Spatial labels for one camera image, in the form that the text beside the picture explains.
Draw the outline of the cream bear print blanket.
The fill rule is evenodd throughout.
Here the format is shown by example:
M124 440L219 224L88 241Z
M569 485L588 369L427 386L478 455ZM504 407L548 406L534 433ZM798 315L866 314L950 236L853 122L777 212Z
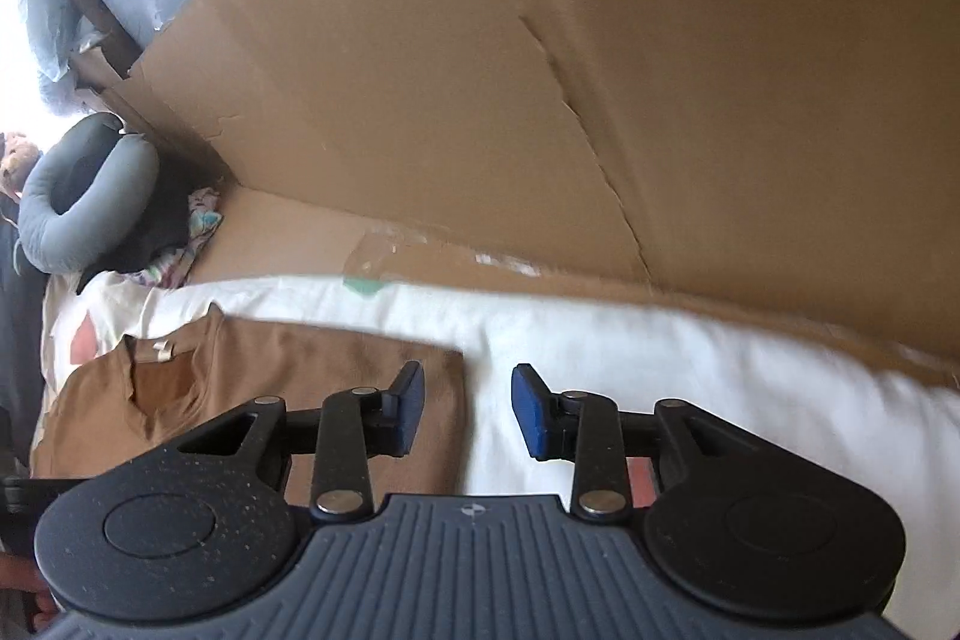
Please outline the cream bear print blanket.
M884 497L907 532L887 606L914 638L958 629L958 396L885 360L661 307L524 298L334 276L274 276L149 289L119 275L82 292L49 283L44 419L73 370L122 336L159 338L210 307L241 319L363 331L462 354L466 447L448 494L564 494L573 471L530 458L509 381L530 364L550 388L626 411L682 398Z

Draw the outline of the flattened brown cardboard box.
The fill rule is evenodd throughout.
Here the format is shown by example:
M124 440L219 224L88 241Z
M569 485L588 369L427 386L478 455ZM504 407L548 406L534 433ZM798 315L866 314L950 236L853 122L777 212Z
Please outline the flattened brown cardboard box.
M958 0L189 0L103 96L252 190L958 353Z

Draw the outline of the brown printed t-shirt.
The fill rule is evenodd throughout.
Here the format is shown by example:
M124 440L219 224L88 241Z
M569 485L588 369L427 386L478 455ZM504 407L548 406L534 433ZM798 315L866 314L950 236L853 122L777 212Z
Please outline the brown printed t-shirt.
M387 388L412 360L425 408L407 456L370 464L377 497L447 494L466 447L462 354L363 331L241 319L210 307L159 338L122 336L71 372L31 455L36 477L93 477L261 396L291 411L357 386Z

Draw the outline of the plush doll toy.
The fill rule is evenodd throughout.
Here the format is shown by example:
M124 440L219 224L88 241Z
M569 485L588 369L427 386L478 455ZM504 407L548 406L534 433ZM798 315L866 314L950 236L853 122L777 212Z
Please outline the plush doll toy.
M5 197L18 203L29 174L43 157L43 151L25 135L10 131L2 133L0 154L0 188Z

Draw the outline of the grey neck pillow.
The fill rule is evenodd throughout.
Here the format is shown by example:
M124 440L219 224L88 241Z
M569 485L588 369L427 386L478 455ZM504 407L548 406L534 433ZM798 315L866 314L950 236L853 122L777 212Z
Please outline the grey neck pillow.
M44 152L26 181L18 232L26 260L78 273L116 250L142 217L160 174L146 138L110 112L88 115Z

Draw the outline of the black cloth under neck pillow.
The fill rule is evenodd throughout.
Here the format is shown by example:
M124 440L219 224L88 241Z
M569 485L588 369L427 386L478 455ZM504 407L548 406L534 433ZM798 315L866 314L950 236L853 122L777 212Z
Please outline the black cloth under neck pillow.
M114 250L83 269L76 292L107 271L142 286L178 289L220 227L218 206L215 187L202 187L181 159L163 154L155 190L137 224Z

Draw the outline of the dark grey pillow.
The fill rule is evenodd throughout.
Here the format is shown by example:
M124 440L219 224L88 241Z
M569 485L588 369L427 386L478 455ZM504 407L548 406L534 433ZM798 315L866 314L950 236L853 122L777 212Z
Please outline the dark grey pillow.
M47 276L21 250L18 205L2 197L2 445L28 466L44 396L41 331Z

